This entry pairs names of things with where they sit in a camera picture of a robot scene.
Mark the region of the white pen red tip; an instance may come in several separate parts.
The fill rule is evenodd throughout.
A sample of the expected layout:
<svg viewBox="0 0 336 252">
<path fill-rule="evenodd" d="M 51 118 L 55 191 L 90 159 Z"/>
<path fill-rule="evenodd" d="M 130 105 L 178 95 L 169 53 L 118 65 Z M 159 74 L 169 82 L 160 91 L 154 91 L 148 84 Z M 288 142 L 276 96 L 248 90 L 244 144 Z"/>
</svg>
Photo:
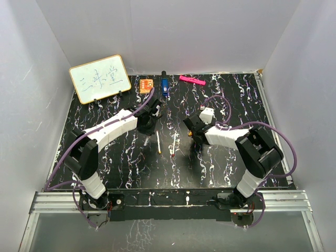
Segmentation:
<svg viewBox="0 0 336 252">
<path fill-rule="evenodd" d="M 177 136 L 177 132 L 175 131 L 175 133 L 174 133 L 174 139 L 173 139 L 172 157 L 175 156 L 176 136 Z"/>
</svg>

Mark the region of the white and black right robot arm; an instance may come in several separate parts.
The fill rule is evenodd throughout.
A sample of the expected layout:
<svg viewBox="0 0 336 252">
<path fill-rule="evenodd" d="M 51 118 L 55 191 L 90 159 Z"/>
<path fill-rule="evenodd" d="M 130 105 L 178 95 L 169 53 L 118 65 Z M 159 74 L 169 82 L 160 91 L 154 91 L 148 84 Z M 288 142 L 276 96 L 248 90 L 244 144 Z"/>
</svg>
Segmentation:
<svg viewBox="0 0 336 252">
<path fill-rule="evenodd" d="M 253 195 L 271 171 L 282 161 L 283 152 L 261 126 L 251 129 L 221 130 L 213 123 L 205 123 L 200 116 L 183 120 L 189 136 L 198 145 L 220 145 L 235 149 L 245 165 L 245 173 L 233 192 L 226 198 L 215 197 L 222 205 L 246 208 Z"/>
</svg>

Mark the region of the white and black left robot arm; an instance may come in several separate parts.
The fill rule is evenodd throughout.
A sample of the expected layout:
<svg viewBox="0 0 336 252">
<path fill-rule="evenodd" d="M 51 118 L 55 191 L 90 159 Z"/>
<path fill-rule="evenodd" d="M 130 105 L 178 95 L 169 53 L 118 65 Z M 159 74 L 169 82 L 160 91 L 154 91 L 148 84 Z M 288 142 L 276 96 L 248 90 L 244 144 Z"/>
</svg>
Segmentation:
<svg viewBox="0 0 336 252">
<path fill-rule="evenodd" d="M 151 136 L 160 118 L 162 102 L 148 98 L 147 104 L 120 110 L 99 125 L 83 131 L 73 130 L 67 139 L 63 164 L 72 171 L 85 189 L 86 202 L 92 208 L 104 209 L 108 205 L 108 190 L 98 175 L 98 157 L 108 144 L 123 134 L 137 130 Z"/>
</svg>

